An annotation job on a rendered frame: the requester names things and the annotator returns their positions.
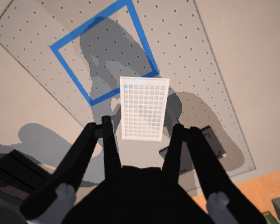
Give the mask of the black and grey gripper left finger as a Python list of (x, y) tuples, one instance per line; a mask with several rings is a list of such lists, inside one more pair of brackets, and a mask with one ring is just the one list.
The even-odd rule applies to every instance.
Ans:
[[(105, 195), (108, 215), (122, 218), (129, 207), (115, 132), (121, 120), (121, 104), (102, 124), (88, 123), (71, 146), (56, 170), (21, 203), (19, 211), (28, 224), (61, 224), (74, 207), (76, 193), (82, 182), (98, 138), (103, 138)], [(76, 192), (76, 193), (75, 193)]]

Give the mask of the blue tape outline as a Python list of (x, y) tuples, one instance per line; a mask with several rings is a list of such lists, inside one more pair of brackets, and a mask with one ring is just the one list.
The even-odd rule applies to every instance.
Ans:
[(76, 78), (76, 76), (74, 75), (74, 73), (72, 72), (72, 70), (70, 69), (68, 64), (66, 63), (66, 61), (64, 60), (64, 58), (58, 51), (58, 49), (60, 49), (61, 47), (63, 47), (67, 43), (69, 43), (70, 41), (74, 40), (75, 38), (77, 38), (78, 36), (80, 36), (81, 34), (86, 32), (87, 30), (89, 30), (90, 28), (92, 28), (93, 26), (95, 26), (96, 24), (101, 22), (102, 20), (106, 19), (107, 17), (109, 17), (110, 15), (112, 15), (113, 13), (115, 13), (116, 11), (121, 9), (122, 7), (124, 7), (125, 5), (128, 8), (132, 21), (134, 23), (134, 26), (136, 28), (136, 31), (138, 33), (138, 36), (140, 38), (140, 41), (142, 43), (142, 46), (144, 48), (144, 51), (145, 51), (148, 61), (150, 63), (150, 66), (152, 68), (151, 72), (149, 72), (141, 77), (152, 78), (152, 77), (160, 74), (132, 0), (117, 0), (116, 2), (114, 2), (113, 4), (111, 4), (104, 10), (102, 10), (101, 12), (99, 12), (97, 15), (95, 15), (94, 17), (92, 17), (91, 19), (89, 19), (88, 21), (86, 21), (85, 23), (83, 23), (82, 25), (80, 25), (79, 27), (74, 29), (73, 31), (71, 31), (69, 34), (67, 34), (66, 36), (64, 36), (63, 38), (61, 38), (60, 40), (58, 40), (51, 46), (49, 46), (50, 49), (55, 54), (55, 56), (57, 57), (57, 59), (59, 60), (59, 62), (62, 64), (62, 66), (66, 70), (66, 72), (68, 73), (68, 75), (71, 77), (71, 79), (73, 80), (75, 85), (78, 87), (78, 89), (80, 90), (80, 92), (82, 93), (84, 98), (87, 100), (87, 102), (89, 103), (90, 106), (94, 106), (114, 95), (119, 94), (120, 87), (99, 98), (91, 100), (91, 98), (88, 96), (88, 94), (86, 93), (86, 91), (84, 90), (84, 88), (82, 87), (82, 85), (80, 84), (80, 82), (78, 81), (78, 79)]

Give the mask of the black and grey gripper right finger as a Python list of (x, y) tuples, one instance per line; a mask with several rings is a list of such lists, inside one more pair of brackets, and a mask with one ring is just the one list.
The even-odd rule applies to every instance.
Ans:
[(166, 106), (164, 121), (171, 140), (153, 197), (155, 217), (164, 223), (173, 218), (184, 141), (206, 200), (207, 213), (215, 224), (267, 224), (264, 215), (231, 181), (201, 130), (194, 126), (184, 128), (170, 106)]

